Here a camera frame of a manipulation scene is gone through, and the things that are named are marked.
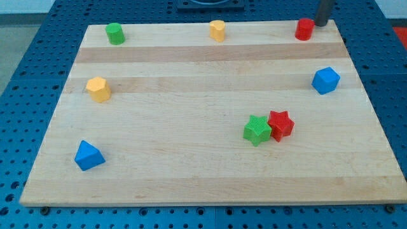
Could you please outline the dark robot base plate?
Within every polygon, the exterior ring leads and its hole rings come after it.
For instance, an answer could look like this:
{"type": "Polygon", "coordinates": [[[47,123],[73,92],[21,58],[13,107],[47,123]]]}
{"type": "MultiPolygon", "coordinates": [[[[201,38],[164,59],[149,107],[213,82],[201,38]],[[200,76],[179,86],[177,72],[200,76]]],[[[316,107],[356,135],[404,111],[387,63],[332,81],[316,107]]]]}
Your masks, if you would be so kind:
{"type": "Polygon", "coordinates": [[[176,0],[178,10],[244,9],[244,0],[176,0]]]}

